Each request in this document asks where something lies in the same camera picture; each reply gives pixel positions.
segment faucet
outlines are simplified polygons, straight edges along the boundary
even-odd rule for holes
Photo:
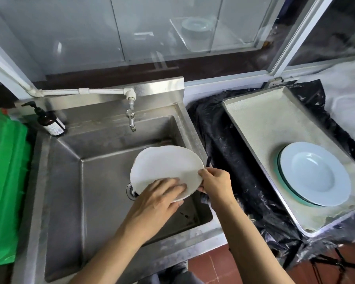
[[[134,101],[135,101],[135,91],[133,89],[127,90],[124,95],[126,95],[126,99],[129,101],[129,109],[126,111],[126,117],[129,119],[129,127],[132,132],[135,132],[135,124],[134,124]]]
[[[129,127],[132,132],[135,132],[135,124],[134,124],[134,117],[135,117],[135,112],[134,112],[134,98],[128,98],[129,101],[129,109],[126,111],[126,116],[129,119]]]

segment person's left hand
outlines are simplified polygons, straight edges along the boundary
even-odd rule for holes
[[[171,203],[186,189],[176,178],[158,179],[137,197],[119,231],[142,246],[175,213],[184,200]]]

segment stack of plates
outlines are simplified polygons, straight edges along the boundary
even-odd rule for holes
[[[318,145],[287,145],[276,158],[276,168],[281,184],[305,205],[338,206],[350,196],[351,181],[345,167]]]

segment white plate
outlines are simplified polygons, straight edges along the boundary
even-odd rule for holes
[[[144,149],[136,157],[130,171],[133,189],[141,194],[153,181],[160,178],[180,178],[187,189],[174,200],[185,199],[199,188],[203,179],[197,171],[204,168],[203,162],[193,151],[175,145]]]
[[[282,150],[279,164],[292,189],[314,204],[337,206],[350,196],[351,181],[345,167],[319,145],[291,143]]]

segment bottle label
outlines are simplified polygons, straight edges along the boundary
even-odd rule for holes
[[[56,119],[56,121],[48,126],[44,126],[44,128],[51,134],[51,135],[60,135],[62,134],[66,127],[65,125],[61,122],[59,118]]]

